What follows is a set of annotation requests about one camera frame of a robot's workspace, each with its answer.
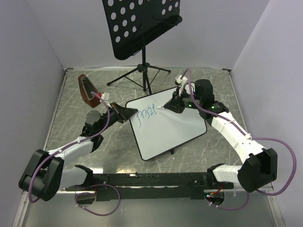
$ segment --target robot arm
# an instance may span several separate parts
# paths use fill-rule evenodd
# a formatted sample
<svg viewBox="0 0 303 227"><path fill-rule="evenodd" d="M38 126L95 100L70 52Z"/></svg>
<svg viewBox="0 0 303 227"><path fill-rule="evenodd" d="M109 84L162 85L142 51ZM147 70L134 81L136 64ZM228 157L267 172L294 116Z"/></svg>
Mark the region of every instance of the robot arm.
<svg viewBox="0 0 303 227"><path fill-rule="evenodd" d="M197 109L190 94L184 89L187 78L179 77L176 81L180 85L163 107L175 113L181 114L185 108ZM200 116L219 131L233 149L238 153L242 166L228 166L217 164L208 169L213 180L218 182L239 183L246 191L254 190L276 180L277 154L270 148L266 149L261 144L252 140L248 134L233 118L228 108L221 102L215 101L213 86L209 80L200 79L195 82L195 101L203 109L229 119L226 121L219 116L215 117L198 109ZM233 124L236 124L243 135Z"/></svg>
<svg viewBox="0 0 303 227"><path fill-rule="evenodd" d="M109 108L110 119L107 127L110 127L116 122L124 123L128 121L137 111L137 109L119 106L115 102L111 103ZM83 187L90 186L93 180L93 172L89 168L77 165L72 169L63 169L72 161L99 148L103 141L102 135L83 142L80 141L97 134L105 127L106 123L107 114L104 113L101 115L96 110L90 111L86 116L82 134L75 140L78 143L55 155L42 166L42 169L39 170L35 178L32 194L44 201L48 201L62 188L73 185L81 185ZM41 149L35 151L19 180L19 188L28 192L36 168L48 156L61 150L63 147L64 146L49 151Z"/></svg>

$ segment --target white wall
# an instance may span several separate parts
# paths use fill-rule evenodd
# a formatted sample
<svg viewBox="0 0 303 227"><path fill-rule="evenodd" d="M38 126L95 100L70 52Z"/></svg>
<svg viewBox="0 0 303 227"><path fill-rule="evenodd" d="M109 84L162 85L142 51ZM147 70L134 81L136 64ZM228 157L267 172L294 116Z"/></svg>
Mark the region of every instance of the white wall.
<svg viewBox="0 0 303 227"><path fill-rule="evenodd" d="M278 202L287 226L303 223L303 1L271 0L246 44L232 80L249 131L255 136L279 138L294 149L298 168ZM280 189L291 171L291 156L284 147L269 142L278 153Z"/></svg>
<svg viewBox="0 0 303 227"><path fill-rule="evenodd" d="M12 225L28 160L42 148L63 70L24 0L0 7L0 223Z"/></svg>
<svg viewBox="0 0 303 227"><path fill-rule="evenodd" d="M148 45L147 60L153 65L231 69L268 1L181 0L183 22ZM126 61L114 58L101 0L27 2L63 67L140 63L140 54Z"/></svg>

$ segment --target gray marble table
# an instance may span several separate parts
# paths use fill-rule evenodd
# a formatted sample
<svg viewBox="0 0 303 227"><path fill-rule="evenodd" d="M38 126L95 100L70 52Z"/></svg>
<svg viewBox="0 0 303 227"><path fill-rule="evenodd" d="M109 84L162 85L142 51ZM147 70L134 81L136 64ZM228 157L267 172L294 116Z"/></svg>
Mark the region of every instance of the gray marble table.
<svg viewBox="0 0 303 227"><path fill-rule="evenodd" d="M174 78L184 69L172 69L170 74L160 72L151 85L153 92L174 87ZM145 96L142 88L127 79L111 86L106 83L129 70L68 70L59 105L56 110L47 150L58 148L76 139L84 126L86 114L92 110L81 98L78 76L86 74L100 92L110 93L109 101L124 106L127 101ZM157 70L149 69L150 80ZM139 84L139 72L129 76ZM243 126L243 121L232 89L229 74L224 70L193 69L192 80L209 79L214 86L215 99L223 102L234 118ZM105 107L94 108L104 113ZM143 161L134 139L130 123L116 123L103 134L104 140L95 152L80 157L66 168L80 164L94 173L185 173L205 172L218 164L240 165L237 153L215 129L207 125L207 133L177 148L171 155L166 152L149 161Z"/></svg>

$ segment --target black music stand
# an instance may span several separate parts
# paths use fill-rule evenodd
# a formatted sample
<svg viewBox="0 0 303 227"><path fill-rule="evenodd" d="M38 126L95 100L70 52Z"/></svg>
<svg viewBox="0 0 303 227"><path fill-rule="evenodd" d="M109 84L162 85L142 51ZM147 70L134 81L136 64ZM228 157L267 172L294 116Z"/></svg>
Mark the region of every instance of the black music stand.
<svg viewBox="0 0 303 227"><path fill-rule="evenodd" d="M142 51L142 64L134 70L108 82L107 85L127 78L146 91L151 91L151 83L159 71L170 70L155 67L146 62L146 45L172 29L182 21L180 0L102 0L112 41L114 55L125 60ZM155 77L149 82L148 68L157 69ZM143 73L143 86L127 76L135 71Z"/></svg>

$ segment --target brown wooden metronome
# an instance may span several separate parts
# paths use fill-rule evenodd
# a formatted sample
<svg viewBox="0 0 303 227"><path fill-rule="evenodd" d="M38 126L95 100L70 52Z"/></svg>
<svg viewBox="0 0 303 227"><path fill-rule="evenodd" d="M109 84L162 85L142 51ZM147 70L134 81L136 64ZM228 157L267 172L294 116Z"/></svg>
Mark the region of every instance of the brown wooden metronome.
<svg viewBox="0 0 303 227"><path fill-rule="evenodd" d="M79 87L80 87L80 93L83 98L83 100L92 108L95 108L97 105L100 104L100 99L95 97L91 94L91 92L96 92L97 94L100 94L98 90L95 88L95 86L91 83L91 81L82 74L78 77Z"/></svg>

